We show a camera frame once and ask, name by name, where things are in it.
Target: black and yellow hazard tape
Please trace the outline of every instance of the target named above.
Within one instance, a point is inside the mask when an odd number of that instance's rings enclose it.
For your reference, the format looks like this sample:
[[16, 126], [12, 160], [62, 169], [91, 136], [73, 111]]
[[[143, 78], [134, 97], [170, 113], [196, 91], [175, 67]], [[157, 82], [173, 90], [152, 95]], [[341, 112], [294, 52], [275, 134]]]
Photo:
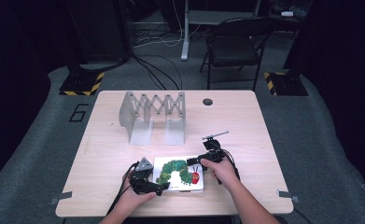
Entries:
[[94, 95], [97, 92], [98, 88], [100, 88], [103, 77], [104, 73], [98, 75], [90, 91], [60, 91], [60, 95]]
[[272, 79], [270, 77], [270, 75], [280, 75], [283, 76], [285, 73], [264, 73], [264, 77], [266, 78], [266, 82], [267, 82], [267, 87], [269, 88], [270, 94], [271, 95], [277, 95], [277, 92], [275, 91], [274, 88], [274, 84], [272, 82]]

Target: round black object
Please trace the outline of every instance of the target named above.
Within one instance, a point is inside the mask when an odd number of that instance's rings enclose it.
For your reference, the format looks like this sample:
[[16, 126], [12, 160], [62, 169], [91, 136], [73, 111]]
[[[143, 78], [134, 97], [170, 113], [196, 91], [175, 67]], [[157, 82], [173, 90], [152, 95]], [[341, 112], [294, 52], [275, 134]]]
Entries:
[[203, 99], [204, 105], [212, 105], [212, 103], [214, 103], [214, 102], [211, 99], [208, 99], [208, 98]]

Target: book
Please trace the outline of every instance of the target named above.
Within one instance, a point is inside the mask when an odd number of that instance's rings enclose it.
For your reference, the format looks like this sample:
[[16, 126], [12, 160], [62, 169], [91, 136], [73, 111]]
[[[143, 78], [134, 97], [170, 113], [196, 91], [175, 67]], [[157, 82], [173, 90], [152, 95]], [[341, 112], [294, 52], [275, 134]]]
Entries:
[[159, 157], [153, 162], [153, 183], [163, 184], [170, 182], [166, 191], [192, 192], [203, 191], [203, 167], [201, 164], [188, 166], [186, 157]]

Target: person's right arm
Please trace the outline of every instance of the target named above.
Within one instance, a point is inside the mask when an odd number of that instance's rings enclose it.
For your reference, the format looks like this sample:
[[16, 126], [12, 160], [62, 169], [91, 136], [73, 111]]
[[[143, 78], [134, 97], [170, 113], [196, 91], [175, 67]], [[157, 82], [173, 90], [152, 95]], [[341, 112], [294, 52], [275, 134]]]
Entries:
[[238, 215], [244, 224], [279, 223], [241, 183], [227, 159], [220, 163], [201, 159], [201, 164], [212, 169], [212, 175], [222, 181], [222, 185], [231, 194]]

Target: person's right hand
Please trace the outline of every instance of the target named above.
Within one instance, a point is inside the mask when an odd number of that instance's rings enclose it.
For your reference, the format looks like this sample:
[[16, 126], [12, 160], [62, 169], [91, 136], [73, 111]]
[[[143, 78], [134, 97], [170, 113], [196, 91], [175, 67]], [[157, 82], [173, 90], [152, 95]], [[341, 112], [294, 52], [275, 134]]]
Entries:
[[235, 182], [240, 182], [234, 172], [232, 164], [227, 158], [224, 158], [220, 163], [201, 159], [200, 163], [213, 170], [212, 176], [222, 181], [223, 186], [226, 189], [230, 189], [230, 186]]

